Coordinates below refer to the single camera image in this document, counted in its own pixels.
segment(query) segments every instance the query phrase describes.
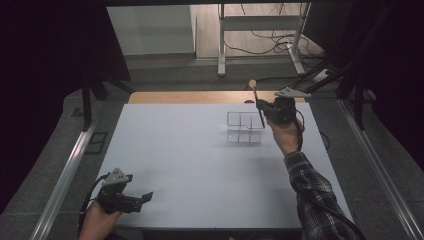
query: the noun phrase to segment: person's right hand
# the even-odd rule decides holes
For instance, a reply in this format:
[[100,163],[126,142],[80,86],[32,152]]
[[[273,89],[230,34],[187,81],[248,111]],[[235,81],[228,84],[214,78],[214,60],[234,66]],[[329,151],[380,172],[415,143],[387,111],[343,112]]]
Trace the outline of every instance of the person's right hand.
[[[299,125],[301,126],[303,132],[305,130],[305,127],[302,125],[299,119],[296,120],[299,122]],[[284,156],[287,156],[289,153],[297,151],[297,128],[293,122],[286,125],[278,125],[268,118],[266,122],[271,127],[274,135],[274,140],[283,152]]]
[[122,212],[106,213],[97,201],[87,210],[79,240],[103,240],[112,232]]

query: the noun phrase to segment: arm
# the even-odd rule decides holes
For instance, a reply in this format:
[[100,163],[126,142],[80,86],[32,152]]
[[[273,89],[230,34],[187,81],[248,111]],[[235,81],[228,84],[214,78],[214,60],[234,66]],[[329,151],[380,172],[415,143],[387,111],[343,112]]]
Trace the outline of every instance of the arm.
[[307,196],[344,215],[330,182],[312,167],[302,152],[297,152],[298,138],[294,124],[280,126],[270,120],[267,123],[285,156],[284,163],[289,172],[290,183],[298,193],[298,216],[306,238],[356,239],[354,232],[345,223],[302,197]]

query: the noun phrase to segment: white tabletop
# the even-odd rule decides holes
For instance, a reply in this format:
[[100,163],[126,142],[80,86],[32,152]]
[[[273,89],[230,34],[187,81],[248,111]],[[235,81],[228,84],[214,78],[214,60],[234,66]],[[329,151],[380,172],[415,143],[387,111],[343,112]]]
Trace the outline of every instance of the white tabletop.
[[[333,185],[352,219],[308,103],[302,151]],[[99,176],[133,174],[124,194],[153,198],[118,226],[170,229],[296,229],[295,192],[269,126],[260,143],[227,142],[227,112],[254,104],[127,104]]]

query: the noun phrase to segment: clear plastic container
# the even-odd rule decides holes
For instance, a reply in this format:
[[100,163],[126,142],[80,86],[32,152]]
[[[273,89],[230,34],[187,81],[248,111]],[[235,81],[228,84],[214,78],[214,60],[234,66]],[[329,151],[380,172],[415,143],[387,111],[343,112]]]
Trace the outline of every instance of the clear plastic container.
[[264,126],[259,112],[228,112],[227,129],[228,142],[257,143],[262,141]]

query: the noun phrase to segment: wire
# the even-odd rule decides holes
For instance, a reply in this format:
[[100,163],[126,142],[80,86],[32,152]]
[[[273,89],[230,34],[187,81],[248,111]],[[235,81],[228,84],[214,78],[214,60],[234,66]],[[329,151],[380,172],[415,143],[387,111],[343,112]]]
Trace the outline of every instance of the wire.
[[345,217],[342,214],[340,214],[339,212],[336,212],[333,209],[325,206],[324,204],[316,201],[315,199],[312,199],[309,196],[306,196],[305,194],[301,193],[298,189],[295,189],[295,191],[296,191],[297,194],[299,194],[299,196],[301,196],[305,200],[308,200],[309,202],[315,204],[316,206],[326,210],[331,215],[333,215],[335,218],[337,218],[340,221],[342,221],[343,223],[345,223],[354,233],[356,233],[356,235],[359,237],[359,239],[365,240],[365,236],[362,233],[362,231],[352,221],[350,221],[347,217]]
[[225,40],[224,40],[224,44],[225,44],[225,46],[226,47],[228,47],[229,49],[233,49],[233,50],[238,50],[238,51],[242,51],[242,52],[246,52],[246,53],[249,53],[249,54],[254,54],[254,55],[263,55],[263,54],[266,54],[266,53],[269,53],[269,52],[271,52],[271,51],[273,51],[278,45],[282,45],[282,44],[284,44],[284,43],[279,43],[279,44],[276,44],[274,47],[272,47],[271,49],[269,49],[269,50],[267,50],[267,51],[264,51],[264,52],[251,52],[251,51],[248,51],[248,50],[245,50],[245,49],[241,49],[241,48],[236,48],[236,47],[231,47],[231,46],[229,46],[226,42],[225,42]]
[[322,131],[319,131],[321,136],[323,136],[327,142],[327,145],[325,145],[325,150],[328,150],[330,148],[330,138]]
[[100,176],[100,177],[99,177],[99,178],[98,178],[98,179],[94,182],[94,184],[91,186],[90,190],[88,191],[87,195],[85,196],[84,202],[83,202],[83,204],[82,204],[82,206],[81,206],[81,210],[80,210],[79,224],[78,224],[78,236],[79,236],[79,234],[81,233],[82,226],[84,225],[85,214],[86,214],[86,211],[87,211],[88,203],[89,203],[91,200],[94,200],[94,199],[95,199],[95,198],[91,199],[91,195],[92,195],[92,193],[93,193],[93,191],[94,191],[94,188],[96,188],[97,184],[98,184],[101,180],[106,179],[109,175],[110,175],[110,173],[107,173],[107,174],[105,174],[105,175],[103,175],[103,176]]

